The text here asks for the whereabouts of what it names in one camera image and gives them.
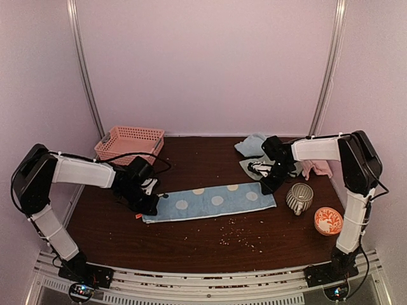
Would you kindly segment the light blue terry towel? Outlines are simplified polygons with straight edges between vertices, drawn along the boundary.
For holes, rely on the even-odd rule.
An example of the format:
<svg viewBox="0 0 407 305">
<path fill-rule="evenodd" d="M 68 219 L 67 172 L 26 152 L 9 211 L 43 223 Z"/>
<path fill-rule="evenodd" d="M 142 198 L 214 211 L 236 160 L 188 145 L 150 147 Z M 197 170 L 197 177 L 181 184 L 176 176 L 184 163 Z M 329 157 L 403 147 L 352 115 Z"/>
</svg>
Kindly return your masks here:
<svg viewBox="0 0 407 305">
<path fill-rule="evenodd" d="M 243 157 L 257 157 L 263 156 L 264 150 L 261 148 L 266 137 L 262 133 L 253 133 L 245 138 L 243 141 L 234 145 L 234 148 Z"/>
</svg>

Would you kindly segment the pink perforated plastic basket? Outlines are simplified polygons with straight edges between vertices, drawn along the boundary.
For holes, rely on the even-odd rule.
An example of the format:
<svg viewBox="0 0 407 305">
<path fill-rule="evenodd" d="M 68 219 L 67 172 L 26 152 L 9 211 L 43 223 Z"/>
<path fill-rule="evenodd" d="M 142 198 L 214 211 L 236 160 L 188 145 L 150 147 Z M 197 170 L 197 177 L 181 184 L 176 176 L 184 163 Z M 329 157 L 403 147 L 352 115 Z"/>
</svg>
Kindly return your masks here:
<svg viewBox="0 0 407 305">
<path fill-rule="evenodd" d="M 114 126 L 94 147 L 99 159 L 110 159 L 125 153 L 147 153 L 141 155 L 153 165 L 164 145 L 165 131 L 156 128 Z"/>
</svg>

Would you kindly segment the pale green terry towel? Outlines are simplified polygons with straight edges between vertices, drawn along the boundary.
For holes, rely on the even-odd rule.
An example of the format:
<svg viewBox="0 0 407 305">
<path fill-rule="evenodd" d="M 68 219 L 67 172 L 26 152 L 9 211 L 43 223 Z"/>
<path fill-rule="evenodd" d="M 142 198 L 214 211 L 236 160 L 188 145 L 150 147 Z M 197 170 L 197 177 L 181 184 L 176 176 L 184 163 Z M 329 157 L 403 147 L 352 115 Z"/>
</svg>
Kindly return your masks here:
<svg viewBox="0 0 407 305">
<path fill-rule="evenodd" d="M 262 178 L 282 178 L 293 179 L 301 175 L 303 167 L 297 162 L 284 167 L 283 163 L 278 163 L 264 155 L 259 158 L 244 159 L 239 162 L 244 172 L 253 180 Z"/>
</svg>

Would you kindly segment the grey striped ceramic mug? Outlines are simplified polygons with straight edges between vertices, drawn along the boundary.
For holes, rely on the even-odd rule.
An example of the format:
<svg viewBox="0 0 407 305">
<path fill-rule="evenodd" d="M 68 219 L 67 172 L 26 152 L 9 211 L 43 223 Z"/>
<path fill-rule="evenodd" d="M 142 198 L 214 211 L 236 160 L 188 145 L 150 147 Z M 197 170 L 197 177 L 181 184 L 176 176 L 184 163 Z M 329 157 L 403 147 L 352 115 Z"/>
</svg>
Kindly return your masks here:
<svg viewBox="0 0 407 305">
<path fill-rule="evenodd" d="M 299 216 L 311 207 L 313 199 L 314 190 L 308 184 L 296 183 L 286 195 L 286 205 Z"/>
</svg>

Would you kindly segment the aluminium frame post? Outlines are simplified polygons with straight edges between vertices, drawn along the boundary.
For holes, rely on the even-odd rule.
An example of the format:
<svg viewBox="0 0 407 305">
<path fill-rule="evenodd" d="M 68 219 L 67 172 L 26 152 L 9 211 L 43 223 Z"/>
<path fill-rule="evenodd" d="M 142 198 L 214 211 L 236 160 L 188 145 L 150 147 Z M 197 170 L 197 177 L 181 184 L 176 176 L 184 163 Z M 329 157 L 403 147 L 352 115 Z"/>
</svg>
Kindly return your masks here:
<svg viewBox="0 0 407 305">
<path fill-rule="evenodd" d="M 336 2 L 336 12 L 331 33 L 328 58 L 308 136 L 318 135 L 321 132 L 322 124 L 324 122 L 331 92 L 333 89 L 335 70 L 338 62 L 340 61 L 347 6 L 348 1 L 346 0 L 339 0 Z"/>
<path fill-rule="evenodd" d="M 105 131 L 102 125 L 102 120 L 100 118 L 99 110 L 95 101 L 95 96 L 92 89 L 92 84 L 90 81 L 90 75 L 88 67 L 86 64 L 85 51 L 83 47 L 83 41 L 81 37 L 81 29 L 79 24 L 79 16 L 77 9 L 77 1 L 67 0 L 67 14 L 69 18 L 69 23 L 71 26 L 72 37 L 74 41 L 74 46 L 76 49 L 76 56 L 78 59 L 79 73 L 83 89 L 85 92 L 86 101 L 88 103 L 90 114 L 95 124 L 99 138 L 101 139 L 105 135 Z"/>
</svg>

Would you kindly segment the right aluminium frame post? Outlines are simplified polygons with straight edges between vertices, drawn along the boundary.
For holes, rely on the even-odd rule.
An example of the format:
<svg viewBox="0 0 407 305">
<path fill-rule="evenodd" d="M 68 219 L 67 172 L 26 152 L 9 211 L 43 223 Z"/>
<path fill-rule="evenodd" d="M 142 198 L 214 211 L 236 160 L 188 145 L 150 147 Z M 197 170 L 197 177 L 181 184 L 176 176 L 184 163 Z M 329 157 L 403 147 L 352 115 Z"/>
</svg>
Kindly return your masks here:
<svg viewBox="0 0 407 305">
<path fill-rule="evenodd" d="M 335 70 L 338 62 L 340 61 L 347 6 L 348 1 L 346 0 L 339 0 L 336 2 L 336 12 L 331 33 L 328 58 L 308 136 L 318 135 L 321 132 L 322 124 L 324 122 L 331 92 L 333 89 Z"/>
</svg>

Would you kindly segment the blue polka dot striped towel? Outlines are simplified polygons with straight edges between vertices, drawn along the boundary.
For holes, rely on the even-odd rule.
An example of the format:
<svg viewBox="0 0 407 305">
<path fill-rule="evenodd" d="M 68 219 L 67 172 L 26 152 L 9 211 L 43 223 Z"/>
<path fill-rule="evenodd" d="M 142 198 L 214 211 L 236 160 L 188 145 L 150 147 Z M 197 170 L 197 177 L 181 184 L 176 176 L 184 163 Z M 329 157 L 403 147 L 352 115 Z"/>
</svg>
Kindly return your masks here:
<svg viewBox="0 0 407 305">
<path fill-rule="evenodd" d="M 207 219 L 275 208 L 271 194 L 264 195 L 258 182 L 205 187 L 160 195 L 156 215 L 143 215 L 147 224 Z"/>
</svg>

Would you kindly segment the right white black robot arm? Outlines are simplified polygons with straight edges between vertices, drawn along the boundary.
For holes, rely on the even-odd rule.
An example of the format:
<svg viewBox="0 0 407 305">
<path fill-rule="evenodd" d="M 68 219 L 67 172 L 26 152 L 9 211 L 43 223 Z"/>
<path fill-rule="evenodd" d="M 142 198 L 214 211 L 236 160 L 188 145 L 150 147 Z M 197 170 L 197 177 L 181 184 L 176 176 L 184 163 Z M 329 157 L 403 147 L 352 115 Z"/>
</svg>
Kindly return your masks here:
<svg viewBox="0 0 407 305">
<path fill-rule="evenodd" d="M 274 191 L 282 185 L 296 162 L 326 160 L 341 163 L 347 204 L 342 230 L 331 252 L 331 262 L 326 266 L 330 280 L 340 280 L 354 265 L 383 171 L 382 162 L 368 136 L 362 130 L 289 142 L 272 136 L 262 143 L 261 148 L 275 162 L 269 175 Z"/>
</svg>

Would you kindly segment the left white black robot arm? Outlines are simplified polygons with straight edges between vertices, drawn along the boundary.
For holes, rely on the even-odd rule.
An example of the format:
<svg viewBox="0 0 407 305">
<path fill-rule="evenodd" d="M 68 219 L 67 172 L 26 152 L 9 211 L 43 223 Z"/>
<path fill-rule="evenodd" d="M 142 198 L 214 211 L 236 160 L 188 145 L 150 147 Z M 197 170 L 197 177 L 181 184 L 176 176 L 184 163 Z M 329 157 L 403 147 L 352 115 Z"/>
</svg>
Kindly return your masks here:
<svg viewBox="0 0 407 305">
<path fill-rule="evenodd" d="M 67 232 L 52 201 L 56 191 L 80 186 L 109 189 L 125 200 L 128 208 L 142 215 L 158 213 L 158 195 L 153 193 L 156 179 L 152 178 L 152 165 L 145 159 L 147 153 L 132 152 L 133 160 L 127 165 L 117 160 L 127 154 L 106 159 L 55 152 L 45 145 L 34 144 L 10 179 L 13 204 L 33 224 L 39 234 L 62 261 L 67 272 L 78 282 L 87 281 L 91 267 L 86 255 Z"/>
</svg>

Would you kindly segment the orange patterned ceramic bowl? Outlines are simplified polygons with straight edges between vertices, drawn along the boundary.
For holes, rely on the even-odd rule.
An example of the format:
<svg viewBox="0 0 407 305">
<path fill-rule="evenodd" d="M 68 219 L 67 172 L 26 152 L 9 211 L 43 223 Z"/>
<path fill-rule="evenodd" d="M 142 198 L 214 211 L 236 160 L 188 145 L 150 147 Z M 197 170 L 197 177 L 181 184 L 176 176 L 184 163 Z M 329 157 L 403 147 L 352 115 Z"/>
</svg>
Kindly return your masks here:
<svg viewBox="0 0 407 305">
<path fill-rule="evenodd" d="M 321 235 L 334 236 L 341 232 L 343 218 L 335 209 L 322 207 L 314 214 L 314 227 Z"/>
</svg>

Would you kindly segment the pink cloth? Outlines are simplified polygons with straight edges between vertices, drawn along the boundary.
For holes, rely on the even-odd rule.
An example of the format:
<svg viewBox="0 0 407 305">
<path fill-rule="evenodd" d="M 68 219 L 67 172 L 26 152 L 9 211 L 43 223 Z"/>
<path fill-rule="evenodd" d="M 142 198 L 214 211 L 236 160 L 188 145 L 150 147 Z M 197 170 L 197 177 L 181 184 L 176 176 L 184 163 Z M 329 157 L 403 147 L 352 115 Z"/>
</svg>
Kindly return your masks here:
<svg viewBox="0 0 407 305">
<path fill-rule="evenodd" d="M 303 168 L 302 175 L 305 180 L 309 180 L 311 171 L 316 175 L 327 175 L 329 178 L 333 176 L 331 168 L 326 160 L 306 160 L 301 161 L 300 163 Z"/>
</svg>

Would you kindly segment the front aluminium rail base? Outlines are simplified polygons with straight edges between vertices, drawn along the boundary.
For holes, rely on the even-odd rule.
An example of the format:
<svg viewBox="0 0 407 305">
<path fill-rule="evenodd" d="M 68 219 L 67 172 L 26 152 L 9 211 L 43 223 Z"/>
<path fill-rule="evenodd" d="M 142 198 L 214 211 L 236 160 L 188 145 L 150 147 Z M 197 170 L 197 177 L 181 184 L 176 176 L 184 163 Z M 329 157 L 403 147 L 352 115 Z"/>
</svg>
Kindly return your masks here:
<svg viewBox="0 0 407 305">
<path fill-rule="evenodd" d="M 333 292 L 347 284 L 345 304 L 393 304 L 375 251 L 359 255 L 358 274 L 310 286 L 305 267 L 239 273 L 164 273 L 113 268 L 109 288 L 95 291 L 88 304 L 336 304 Z"/>
</svg>

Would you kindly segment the left aluminium frame post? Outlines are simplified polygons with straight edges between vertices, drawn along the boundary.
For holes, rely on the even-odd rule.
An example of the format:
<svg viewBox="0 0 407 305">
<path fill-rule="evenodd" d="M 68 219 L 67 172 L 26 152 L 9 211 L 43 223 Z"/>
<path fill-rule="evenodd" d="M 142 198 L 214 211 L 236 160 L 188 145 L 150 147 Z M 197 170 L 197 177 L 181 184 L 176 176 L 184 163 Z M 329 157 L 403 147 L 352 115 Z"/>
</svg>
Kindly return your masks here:
<svg viewBox="0 0 407 305">
<path fill-rule="evenodd" d="M 77 1 L 67 0 L 67 14 L 69 18 L 69 23 L 71 26 L 72 37 L 74 41 L 74 46 L 76 49 L 76 56 L 78 59 L 79 73 L 83 89 L 85 92 L 86 101 L 88 103 L 90 114 L 95 124 L 99 138 L 101 139 L 105 135 L 105 131 L 102 125 L 102 120 L 100 118 L 99 110 L 95 101 L 95 96 L 92 89 L 92 84 L 90 81 L 90 75 L 88 67 L 86 64 L 85 51 L 83 47 L 83 41 L 81 37 L 81 29 L 79 24 L 79 16 L 77 9 Z"/>
</svg>

